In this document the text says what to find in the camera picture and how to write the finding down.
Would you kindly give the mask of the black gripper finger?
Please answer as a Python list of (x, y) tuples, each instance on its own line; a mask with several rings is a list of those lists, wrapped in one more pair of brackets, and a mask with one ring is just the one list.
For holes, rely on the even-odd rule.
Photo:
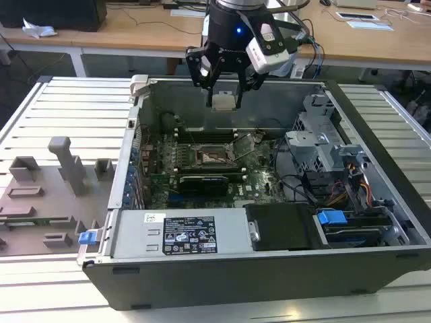
[(206, 106), (213, 104), (213, 88), (225, 63), (223, 52), (217, 46), (188, 47), (186, 63), (195, 87), (207, 90)]
[(250, 70), (250, 65), (246, 65), (242, 60), (237, 59), (238, 86), (236, 91), (236, 108), (241, 108), (244, 92), (258, 90), (267, 78), (267, 74), (259, 74)]

